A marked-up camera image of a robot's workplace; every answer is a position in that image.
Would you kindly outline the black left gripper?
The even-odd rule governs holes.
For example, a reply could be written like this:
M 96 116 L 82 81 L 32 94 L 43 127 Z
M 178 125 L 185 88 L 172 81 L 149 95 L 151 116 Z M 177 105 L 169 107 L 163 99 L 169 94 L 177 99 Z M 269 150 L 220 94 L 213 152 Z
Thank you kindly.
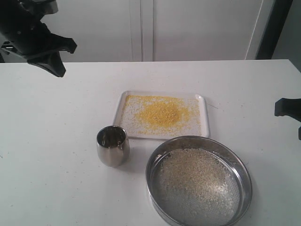
M 63 77 L 65 67 L 59 51 L 74 53 L 77 44 L 72 38 L 51 33 L 40 21 L 43 14 L 37 13 L 35 6 L 30 5 L 26 0 L 2 0 L 0 2 L 0 33 L 25 56 L 40 53 L 49 41 L 49 54 L 28 59 L 27 63 L 56 77 Z

